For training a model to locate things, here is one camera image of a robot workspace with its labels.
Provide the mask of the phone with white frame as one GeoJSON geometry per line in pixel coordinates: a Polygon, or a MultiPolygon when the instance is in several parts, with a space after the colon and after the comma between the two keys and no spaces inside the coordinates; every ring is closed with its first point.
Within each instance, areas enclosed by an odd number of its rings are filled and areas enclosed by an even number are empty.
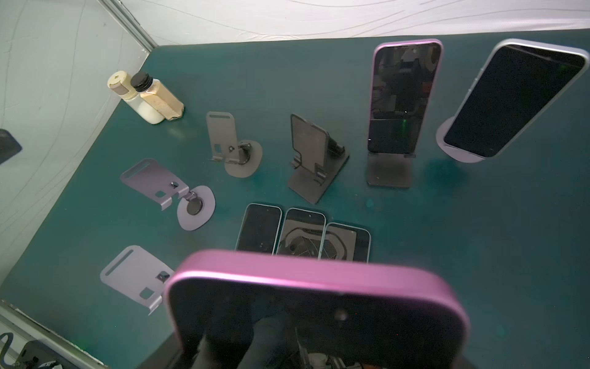
{"type": "Polygon", "coordinates": [[[484,160],[512,144],[589,67],[570,46],[508,38],[499,42],[454,115],[444,141],[484,160]]]}

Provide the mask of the phone with purple frame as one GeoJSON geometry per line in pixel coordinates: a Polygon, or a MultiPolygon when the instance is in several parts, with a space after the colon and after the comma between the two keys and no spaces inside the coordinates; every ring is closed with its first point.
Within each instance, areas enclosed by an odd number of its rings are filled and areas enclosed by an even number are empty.
{"type": "Polygon", "coordinates": [[[435,38],[376,47],[367,139],[370,153],[415,153],[442,58],[443,44],[435,38]]]}

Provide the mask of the phone with cracked screen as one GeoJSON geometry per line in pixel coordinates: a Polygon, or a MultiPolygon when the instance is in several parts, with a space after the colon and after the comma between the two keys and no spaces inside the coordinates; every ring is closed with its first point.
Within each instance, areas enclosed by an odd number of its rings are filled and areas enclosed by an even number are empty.
{"type": "Polygon", "coordinates": [[[420,269],[205,250],[167,283],[186,368],[468,368],[470,320],[420,269]]]}

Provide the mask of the phone with light green frame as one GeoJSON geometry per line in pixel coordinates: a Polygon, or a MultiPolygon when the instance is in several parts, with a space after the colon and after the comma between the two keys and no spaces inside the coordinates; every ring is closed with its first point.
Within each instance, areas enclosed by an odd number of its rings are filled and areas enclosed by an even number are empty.
{"type": "Polygon", "coordinates": [[[278,240],[282,209],[269,204],[250,203],[247,206],[236,250],[272,255],[278,240]]]}

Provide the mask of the phone with dark frame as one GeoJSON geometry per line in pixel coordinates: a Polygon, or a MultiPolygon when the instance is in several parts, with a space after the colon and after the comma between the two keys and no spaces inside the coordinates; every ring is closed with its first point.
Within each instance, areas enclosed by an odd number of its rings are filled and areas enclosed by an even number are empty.
{"type": "Polygon", "coordinates": [[[287,210],[275,255],[319,259],[327,218],[301,208],[287,210]]]}

